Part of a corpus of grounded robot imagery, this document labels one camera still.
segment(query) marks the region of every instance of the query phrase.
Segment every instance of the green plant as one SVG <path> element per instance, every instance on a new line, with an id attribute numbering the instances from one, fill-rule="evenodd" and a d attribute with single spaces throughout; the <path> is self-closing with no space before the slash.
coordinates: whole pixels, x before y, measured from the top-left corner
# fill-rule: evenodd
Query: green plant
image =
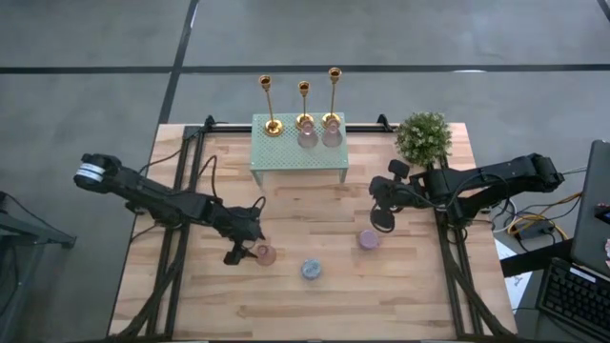
<path id="1" fill-rule="evenodd" d="M 413 113 L 396 132 L 398 153 L 413 164 L 426 166 L 449 154 L 451 131 L 442 113 Z"/>

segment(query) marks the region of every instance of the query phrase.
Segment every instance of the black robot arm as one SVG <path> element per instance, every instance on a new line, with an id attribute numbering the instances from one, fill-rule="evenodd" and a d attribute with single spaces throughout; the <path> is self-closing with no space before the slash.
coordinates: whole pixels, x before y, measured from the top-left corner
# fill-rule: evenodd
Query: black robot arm
<path id="1" fill-rule="evenodd" d="M 155 222 L 167 228 L 185 223 L 211 226 L 234 242 L 224 262 L 236 265 L 245 256 L 256 257 L 243 247 L 246 240 L 265 239 L 260 229 L 260 209 L 227 208 L 222 199 L 203 193 L 175 191 L 152 181 L 139 172 L 123 167 L 121 161 L 105 154 L 84 154 L 76 175 L 76 186 L 91 192 L 114 193 L 128 202 L 136 213 L 147 210 Z"/>
<path id="2" fill-rule="evenodd" d="M 394 225 L 393 212 L 405 207 L 434 207 L 447 211 L 449 224 L 464 226 L 481 209 L 502 199 L 521 192 L 552 192 L 563 182 L 551 159 L 535 153 L 468 171 L 429 170 L 410 176 L 409 183 L 404 184 L 400 180 L 408 170 L 393 160 L 389 171 L 395 174 L 394 179 L 376 176 L 371 181 L 369 193 L 376 201 L 371 213 L 374 224 L 390 228 Z M 464 191 L 483 188 L 469 197 L 459 197 Z"/>

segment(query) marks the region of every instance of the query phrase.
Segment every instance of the wooden table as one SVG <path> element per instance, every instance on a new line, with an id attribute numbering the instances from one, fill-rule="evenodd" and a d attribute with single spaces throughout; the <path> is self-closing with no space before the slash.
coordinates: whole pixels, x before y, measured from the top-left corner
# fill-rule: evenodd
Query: wooden table
<path id="1" fill-rule="evenodd" d="M 183 128 L 159 127 L 152 160 L 179 149 Z M 450 166 L 459 170 L 475 167 L 466 126 L 452 124 L 451 129 Z M 357 246 L 356 235 L 372 228 L 371 178 L 390 176 L 388 163 L 398 158 L 395 136 L 349 133 L 347 140 L 350 169 L 345 184 L 338 184 L 333 171 L 266 175 L 267 206 L 261 226 L 268 243 L 277 249 L 272 266 L 260 267 L 249 259 L 238 266 L 225 266 L 222 259 L 232 243 L 211 228 L 192 226 L 174 339 L 455 337 L 432 210 L 405 209 L 396 216 L 396 230 L 379 235 L 380 248 L 365 252 Z M 202 161 L 213 154 L 218 155 L 219 196 L 228 206 L 251 206 L 263 192 L 250 174 L 249 134 L 207 134 Z M 149 177 L 171 186 L 176 163 L 177 157 L 151 167 Z M 212 193 L 210 182 L 208 169 L 197 190 Z M 148 216 L 138 218 L 134 233 L 151 224 Z M 466 245 L 475 287 L 502 324 L 515 332 L 489 225 L 477 223 L 468 231 Z M 111 333 L 127 326 L 152 292 L 162 232 L 154 229 L 132 243 Z M 300 275 L 300 266 L 308 258 L 322 264 L 322 276 L 315 281 Z M 470 328 L 463 296 L 461 303 L 466 328 Z"/>

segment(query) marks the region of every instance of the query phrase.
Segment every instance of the concrete floor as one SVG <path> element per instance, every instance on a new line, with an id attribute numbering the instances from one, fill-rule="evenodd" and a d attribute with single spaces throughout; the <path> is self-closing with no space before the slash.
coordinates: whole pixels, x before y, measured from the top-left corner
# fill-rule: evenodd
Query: concrete floor
<path id="1" fill-rule="evenodd" d="M 171 66 L 189 2 L 0 0 L 0 67 Z M 184 65 L 610 63 L 608 37 L 595 0 L 201 0 Z M 212 114 L 248 122 L 266 110 L 256 77 L 181 75 L 169 121 Z M 105 335 L 133 216 L 118 197 L 81 191 L 71 178 L 84 152 L 115 154 L 131 167 L 146 162 L 169 78 L 0 74 L 0 189 L 78 235 L 71 251 L 47 248 L 22 341 Z M 303 79 L 312 83 L 312 111 L 327 109 L 325 74 L 278 74 L 276 111 L 298 109 Z M 568 170 L 586 164 L 593 139 L 610 138 L 608 89 L 604 71 L 345 73 L 336 103 L 353 122 L 443 111 L 466 122 L 480 165 L 535 151 Z M 520 195 L 518 206 L 577 192 L 583 176 L 568 176 L 552 194 Z M 575 220 L 559 224 L 571 234 Z M 535 296 L 530 287 L 521 306 Z M 518 322 L 531 337 L 530 315 Z M 565 338 L 543 321 L 538 331 Z"/>

